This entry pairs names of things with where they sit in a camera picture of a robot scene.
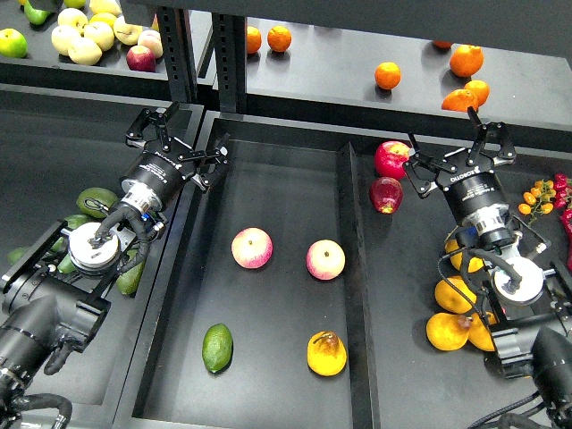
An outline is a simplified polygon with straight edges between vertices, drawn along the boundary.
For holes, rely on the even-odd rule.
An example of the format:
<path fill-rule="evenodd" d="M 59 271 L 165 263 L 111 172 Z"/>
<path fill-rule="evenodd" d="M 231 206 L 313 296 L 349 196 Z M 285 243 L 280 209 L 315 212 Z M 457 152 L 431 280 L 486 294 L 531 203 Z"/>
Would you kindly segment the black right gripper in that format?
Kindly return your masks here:
<path fill-rule="evenodd" d="M 410 183 L 420 198 L 440 189 L 458 225 L 470 226 L 482 218 L 494 218 L 509 211 L 509 203 L 495 166 L 513 164 L 517 153 L 505 122 L 483 123 L 474 107 L 467 115 L 475 126 L 472 147 L 459 149 L 438 159 L 421 152 L 413 132 L 408 133 L 408 160 L 403 164 Z"/>

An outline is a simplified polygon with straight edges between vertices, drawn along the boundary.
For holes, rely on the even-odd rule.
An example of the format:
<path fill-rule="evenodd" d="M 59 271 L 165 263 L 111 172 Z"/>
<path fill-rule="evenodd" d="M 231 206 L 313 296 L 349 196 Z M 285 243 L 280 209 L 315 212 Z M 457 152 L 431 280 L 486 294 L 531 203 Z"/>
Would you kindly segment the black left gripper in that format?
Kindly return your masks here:
<path fill-rule="evenodd" d="M 124 205 L 135 210 L 165 210 L 186 183 L 192 181 L 207 193 L 227 173 L 228 133 L 208 150 L 193 150 L 180 139 L 171 140 L 167 123 L 179 108 L 178 101 L 155 111 L 143 108 L 127 129 L 125 144 L 144 149 L 121 179 Z M 145 138 L 149 126 L 155 130 L 153 139 Z"/>

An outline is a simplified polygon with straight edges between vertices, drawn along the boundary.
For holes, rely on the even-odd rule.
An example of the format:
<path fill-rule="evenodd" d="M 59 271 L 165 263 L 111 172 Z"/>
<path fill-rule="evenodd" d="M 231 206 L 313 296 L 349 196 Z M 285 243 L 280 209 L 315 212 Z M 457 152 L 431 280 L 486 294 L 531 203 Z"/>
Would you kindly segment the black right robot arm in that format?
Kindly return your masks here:
<path fill-rule="evenodd" d="M 460 274 L 476 295 L 471 311 L 484 325 L 508 379 L 529 376 L 541 404 L 516 413 L 523 400 L 475 422 L 475 428 L 535 428 L 544 410 L 553 428 L 571 426 L 571 275 L 559 261 L 535 259 L 551 243 L 514 213 L 495 173 L 516 151 L 503 122 L 480 121 L 471 147 L 437 157 L 411 138 L 404 171 L 417 195 L 442 192 L 456 221 Z"/>

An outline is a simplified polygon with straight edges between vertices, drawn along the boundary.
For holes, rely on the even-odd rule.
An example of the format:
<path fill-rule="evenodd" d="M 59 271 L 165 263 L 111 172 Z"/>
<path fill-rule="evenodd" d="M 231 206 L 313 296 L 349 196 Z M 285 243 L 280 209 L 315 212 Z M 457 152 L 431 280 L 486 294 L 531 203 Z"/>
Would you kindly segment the green avocado under arm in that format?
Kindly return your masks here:
<path fill-rule="evenodd" d="M 130 295 L 137 291 L 145 264 L 146 261 L 143 260 L 132 267 L 129 271 L 119 275 L 115 282 L 115 286 L 121 294 Z"/>

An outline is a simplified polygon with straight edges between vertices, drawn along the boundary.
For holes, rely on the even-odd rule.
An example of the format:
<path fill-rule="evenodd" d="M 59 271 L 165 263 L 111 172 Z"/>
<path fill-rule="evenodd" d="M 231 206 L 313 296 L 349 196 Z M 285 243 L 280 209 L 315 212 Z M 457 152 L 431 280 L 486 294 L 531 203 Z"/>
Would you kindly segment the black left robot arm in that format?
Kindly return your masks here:
<path fill-rule="evenodd" d="M 125 142 L 139 156 L 122 177 L 123 196 L 107 204 L 84 199 L 99 218 L 70 228 L 53 223 L 1 279 L 1 425 L 13 428 L 26 411 L 52 408 L 54 427 L 66 427 L 72 404 L 52 393 L 28 394 L 38 372 L 56 374 L 70 354 L 82 352 L 103 324 L 105 294 L 147 260 L 167 225 L 164 210 L 187 183 L 210 190 L 226 173 L 226 139 L 197 149 L 171 136 L 178 104 L 143 109 Z"/>

